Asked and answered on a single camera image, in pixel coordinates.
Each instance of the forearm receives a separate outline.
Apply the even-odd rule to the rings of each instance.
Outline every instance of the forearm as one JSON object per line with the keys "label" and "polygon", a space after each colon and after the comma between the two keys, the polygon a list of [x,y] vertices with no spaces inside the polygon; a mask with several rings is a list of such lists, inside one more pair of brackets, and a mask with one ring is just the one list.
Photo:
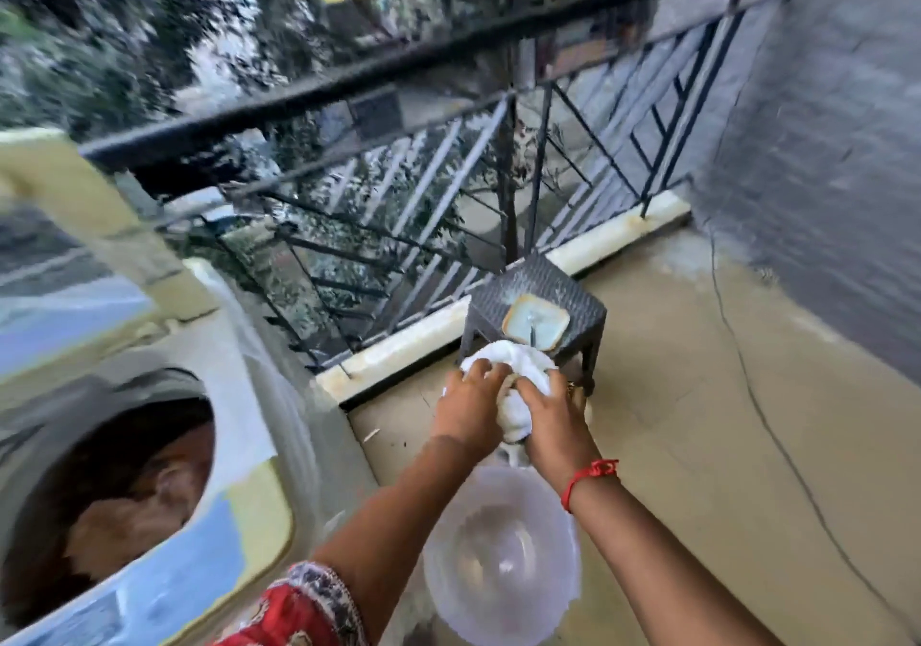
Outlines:
{"label": "forearm", "polygon": [[438,516],[476,464],[449,438],[433,438],[397,482],[380,489],[310,557],[348,587],[377,643]]}
{"label": "forearm", "polygon": [[580,481],[570,508],[614,572],[651,646],[779,646],[616,479]]}

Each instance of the cable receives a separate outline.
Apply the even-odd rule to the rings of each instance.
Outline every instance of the cable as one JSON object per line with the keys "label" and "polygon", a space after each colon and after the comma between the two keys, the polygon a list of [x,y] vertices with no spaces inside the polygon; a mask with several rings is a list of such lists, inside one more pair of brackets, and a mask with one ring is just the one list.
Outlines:
{"label": "cable", "polygon": [[[709,221],[712,219],[708,217],[704,223],[701,225],[701,230],[703,230]],[[915,644],[921,643],[921,639],[918,636],[915,636],[915,629],[912,626],[911,620],[895,605],[886,598],[880,592],[880,589],[877,588],[873,582],[864,574],[863,571],[858,569],[858,566],[854,563],[854,560],[851,559],[850,555],[847,553],[845,547],[841,546],[841,542],[838,541],[838,538],[835,536],[835,533],[832,532],[832,528],[828,524],[828,520],[825,518],[825,513],[822,510],[822,507],[819,505],[819,501],[816,500],[815,494],[812,492],[812,488],[806,479],[803,477],[802,472],[800,472],[800,467],[796,465],[793,461],[793,457],[790,456],[787,447],[780,441],[780,438],[777,437],[777,433],[774,431],[774,428],[771,427],[770,421],[765,415],[765,409],[761,407],[761,403],[758,400],[758,396],[754,393],[754,386],[752,384],[752,377],[749,375],[748,366],[745,363],[745,356],[743,355],[742,346],[739,343],[739,337],[736,336],[736,331],[732,327],[729,318],[726,316],[726,309],[723,305],[723,294],[720,291],[720,281],[717,280],[717,240],[714,236],[713,231],[707,233],[710,240],[710,276],[713,279],[713,291],[717,297],[717,304],[720,307],[720,320],[723,322],[723,326],[726,326],[726,330],[730,332],[732,338],[732,345],[736,350],[736,355],[739,358],[739,366],[743,372],[743,378],[745,380],[745,390],[748,393],[749,400],[752,402],[752,408],[758,417],[758,420],[761,422],[762,428],[765,429],[768,436],[771,438],[771,442],[774,443],[774,446],[777,447],[777,452],[784,458],[784,462],[787,463],[793,476],[796,477],[797,483],[802,489],[803,495],[806,497],[806,500],[809,501],[810,506],[812,507],[812,512],[815,513],[816,519],[819,521],[819,525],[822,527],[825,536],[828,537],[828,540],[835,547],[835,550],[838,552],[838,556],[842,561],[845,562],[846,567],[851,573],[858,579],[859,582],[863,583],[864,587],[872,594],[882,605],[890,616],[899,623],[899,626],[904,629],[908,637],[915,642]]]}

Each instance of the stool seat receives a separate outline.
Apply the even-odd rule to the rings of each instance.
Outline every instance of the stool seat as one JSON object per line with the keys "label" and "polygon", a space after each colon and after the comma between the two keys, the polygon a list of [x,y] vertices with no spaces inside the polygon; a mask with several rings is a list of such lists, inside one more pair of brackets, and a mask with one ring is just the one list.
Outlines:
{"label": "stool seat", "polygon": [[519,296],[529,293],[569,312],[566,331],[547,355],[557,366],[562,366],[581,353],[582,376],[577,384],[585,389],[586,396],[591,396],[595,389],[595,361],[608,310],[576,280],[539,254],[518,260],[504,273],[471,292],[458,361],[473,353],[477,336],[490,343],[506,338],[502,322],[508,310]]}

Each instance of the person's left hand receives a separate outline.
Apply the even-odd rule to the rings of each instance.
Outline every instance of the person's left hand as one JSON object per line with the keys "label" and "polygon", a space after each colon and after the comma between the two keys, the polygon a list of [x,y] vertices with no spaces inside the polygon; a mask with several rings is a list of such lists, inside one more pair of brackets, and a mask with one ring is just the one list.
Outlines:
{"label": "person's left hand", "polygon": [[506,377],[512,373],[504,362],[495,366],[489,360],[477,360],[467,372],[448,375],[447,391],[435,406],[431,438],[446,437],[460,443],[481,462],[502,442],[502,429],[496,422],[496,398]]}

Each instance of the gray brick wall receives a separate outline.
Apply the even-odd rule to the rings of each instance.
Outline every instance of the gray brick wall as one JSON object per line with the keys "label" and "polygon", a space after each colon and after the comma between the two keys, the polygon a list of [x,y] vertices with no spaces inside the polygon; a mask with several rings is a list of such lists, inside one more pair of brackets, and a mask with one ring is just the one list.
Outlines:
{"label": "gray brick wall", "polygon": [[921,383],[921,0],[792,0],[761,18],[754,66],[749,23],[683,161],[696,210]]}

